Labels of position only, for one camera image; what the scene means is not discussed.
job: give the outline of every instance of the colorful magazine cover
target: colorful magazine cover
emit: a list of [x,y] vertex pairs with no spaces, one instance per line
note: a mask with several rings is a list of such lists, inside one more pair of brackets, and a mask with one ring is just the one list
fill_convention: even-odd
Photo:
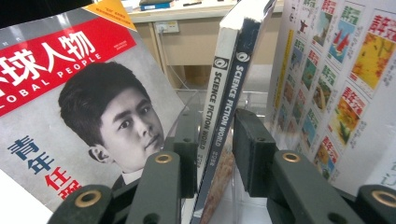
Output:
[[183,108],[118,0],[0,30],[0,168],[54,211],[140,177]]
[[[290,0],[283,8],[265,126],[280,149],[304,153],[352,196],[365,184],[396,189],[388,159],[396,139],[395,29],[390,0]],[[284,120],[287,129],[279,128]]]

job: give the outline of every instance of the man's mouth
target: man's mouth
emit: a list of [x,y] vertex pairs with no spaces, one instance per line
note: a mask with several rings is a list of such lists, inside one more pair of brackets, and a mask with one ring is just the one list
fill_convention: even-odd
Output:
[[148,147],[150,147],[151,145],[153,145],[153,144],[157,141],[157,139],[158,139],[159,136],[160,136],[159,134],[154,135],[154,137],[152,137],[152,138],[149,140],[148,144],[145,146],[145,149],[147,149]]

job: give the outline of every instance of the brass rivet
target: brass rivet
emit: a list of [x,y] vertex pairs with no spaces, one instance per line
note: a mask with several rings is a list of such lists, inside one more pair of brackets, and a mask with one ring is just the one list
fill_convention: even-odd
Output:
[[290,162],[298,162],[301,160],[300,156],[291,152],[284,153],[282,157],[285,161],[290,161]]
[[372,195],[380,203],[396,208],[396,195],[384,190],[373,190]]
[[75,205],[77,207],[89,207],[99,202],[100,198],[102,198],[102,193],[99,190],[88,190],[78,195]]
[[172,157],[167,154],[159,155],[155,158],[155,161],[158,163],[167,163],[172,160]]

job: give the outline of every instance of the book spine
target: book spine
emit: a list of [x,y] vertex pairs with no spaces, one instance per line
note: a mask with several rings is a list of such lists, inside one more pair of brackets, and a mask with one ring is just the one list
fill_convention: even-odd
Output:
[[169,8],[169,7],[171,7],[171,3],[160,3],[160,4],[140,6],[140,10],[147,11],[147,10],[152,10],[152,9]]
[[[227,134],[233,121],[233,113],[238,105],[245,77],[248,73],[261,24],[262,23],[258,21],[244,19],[244,24],[236,45],[229,78],[221,101],[219,118],[213,134],[214,138],[210,147],[208,162],[194,211],[203,211],[205,207],[207,195],[212,186],[213,176],[215,175],[216,168],[219,163],[221,150],[223,149],[224,143],[227,139]],[[191,224],[199,224],[200,220],[201,217],[194,214]]]
[[[201,187],[203,173],[206,167],[207,155],[212,143],[213,134],[219,107],[224,93],[224,87],[229,74],[233,54],[235,51],[238,31],[230,28],[220,27],[218,42],[213,60],[210,79],[205,98],[203,119],[200,130],[200,142],[197,152],[197,181],[198,191]],[[186,199],[184,203],[183,224],[190,223],[197,195],[194,198]]]

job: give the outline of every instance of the man's portrait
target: man's portrait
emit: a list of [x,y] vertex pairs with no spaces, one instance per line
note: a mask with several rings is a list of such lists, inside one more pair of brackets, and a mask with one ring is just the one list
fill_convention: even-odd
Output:
[[58,103],[89,155],[121,168],[113,189],[139,178],[147,157],[163,146],[163,126],[145,87],[119,63],[87,65],[66,82]]

